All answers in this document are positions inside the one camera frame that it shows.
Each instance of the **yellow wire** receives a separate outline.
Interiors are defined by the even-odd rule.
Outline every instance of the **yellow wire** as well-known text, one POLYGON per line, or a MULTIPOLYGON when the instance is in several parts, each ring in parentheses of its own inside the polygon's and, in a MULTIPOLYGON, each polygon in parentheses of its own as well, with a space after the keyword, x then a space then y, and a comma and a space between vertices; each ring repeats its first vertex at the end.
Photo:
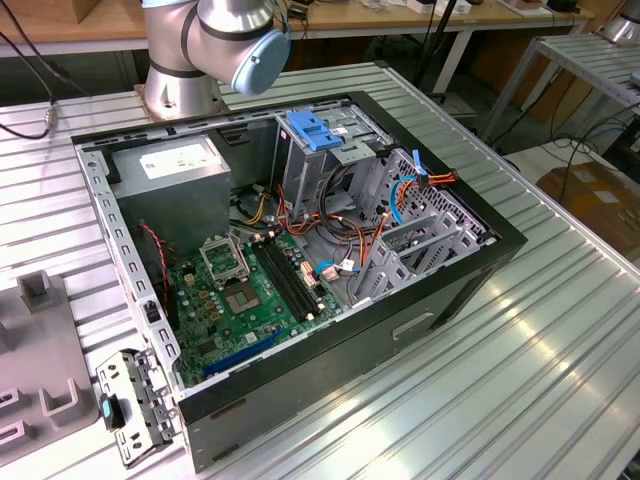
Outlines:
POLYGON ((444 177, 450 177, 451 176, 451 172, 447 173, 446 175, 429 175, 429 178, 444 178, 444 177))
POLYGON ((262 195, 262 198, 260 198, 260 205, 258 206, 258 211, 256 212, 256 214, 253 216, 251 220, 247 220, 246 222, 244 222, 245 225, 254 225, 260 221, 260 219, 262 218, 262 212, 264 211, 264 202, 266 198, 267 198, 266 194, 262 195))

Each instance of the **slotted aluminum surface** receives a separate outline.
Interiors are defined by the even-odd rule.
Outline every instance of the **slotted aluminum surface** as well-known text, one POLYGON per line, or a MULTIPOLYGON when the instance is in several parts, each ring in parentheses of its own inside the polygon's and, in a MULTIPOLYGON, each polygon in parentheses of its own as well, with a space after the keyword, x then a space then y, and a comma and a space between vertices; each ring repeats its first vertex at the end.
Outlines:
POLYGON ((590 34, 543 37, 537 48, 622 105, 640 102, 640 88, 630 81, 631 74, 640 71, 640 47, 620 47, 590 34))
MULTIPOLYGON (((237 109, 355 89, 528 243, 455 320, 199 478, 614 478, 640 447, 640 275, 391 70, 288 73, 260 98, 223 92, 237 109)), ((35 131, 45 107, 5 108, 0 121, 35 131)), ((61 117, 47 140, 0 137, 0 288, 41 268, 62 274, 93 372, 142 345, 68 135, 148 119, 130 93, 63 102, 61 117)), ((124 471, 99 421, 0 478, 193 478, 181 442, 124 471)))

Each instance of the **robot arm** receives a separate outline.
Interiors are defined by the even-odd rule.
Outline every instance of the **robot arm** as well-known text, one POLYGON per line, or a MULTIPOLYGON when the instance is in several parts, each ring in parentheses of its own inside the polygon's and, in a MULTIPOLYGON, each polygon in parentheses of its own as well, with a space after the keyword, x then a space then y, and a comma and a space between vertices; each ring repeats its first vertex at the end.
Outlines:
POLYGON ((149 110, 164 119, 220 105, 220 80, 258 95, 282 72, 288 36, 273 28, 271 0, 143 0, 151 67, 149 110))
POLYGON ((640 45, 640 0, 628 0, 620 14, 601 35, 623 47, 640 45))

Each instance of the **blue tab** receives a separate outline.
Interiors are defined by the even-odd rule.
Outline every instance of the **blue tab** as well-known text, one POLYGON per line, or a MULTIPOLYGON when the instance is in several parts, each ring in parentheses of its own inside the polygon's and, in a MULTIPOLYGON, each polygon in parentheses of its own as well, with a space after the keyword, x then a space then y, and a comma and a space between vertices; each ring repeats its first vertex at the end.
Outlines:
POLYGON ((105 417, 111 415, 111 405, 109 405, 109 400, 102 402, 102 415, 105 417))
POLYGON ((340 137, 333 135, 324 122, 313 112, 289 112, 287 118, 291 127, 306 140, 309 148, 314 152, 327 150, 344 143, 340 137))
POLYGON ((420 152, 417 148, 413 151, 413 163, 415 163, 416 171, 420 175, 427 175, 427 171, 422 167, 422 164, 420 163, 420 152))

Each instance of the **motherboard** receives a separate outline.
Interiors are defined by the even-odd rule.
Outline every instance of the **motherboard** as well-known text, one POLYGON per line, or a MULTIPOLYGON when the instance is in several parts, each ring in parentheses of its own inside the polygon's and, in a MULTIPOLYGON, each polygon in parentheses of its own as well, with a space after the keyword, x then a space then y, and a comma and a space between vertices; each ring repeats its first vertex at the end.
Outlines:
POLYGON ((177 368, 186 387, 342 312, 289 234, 205 243, 201 255, 169 275, 182 351, 177 368), (220 280, 243 265, 246 276, 220 280))

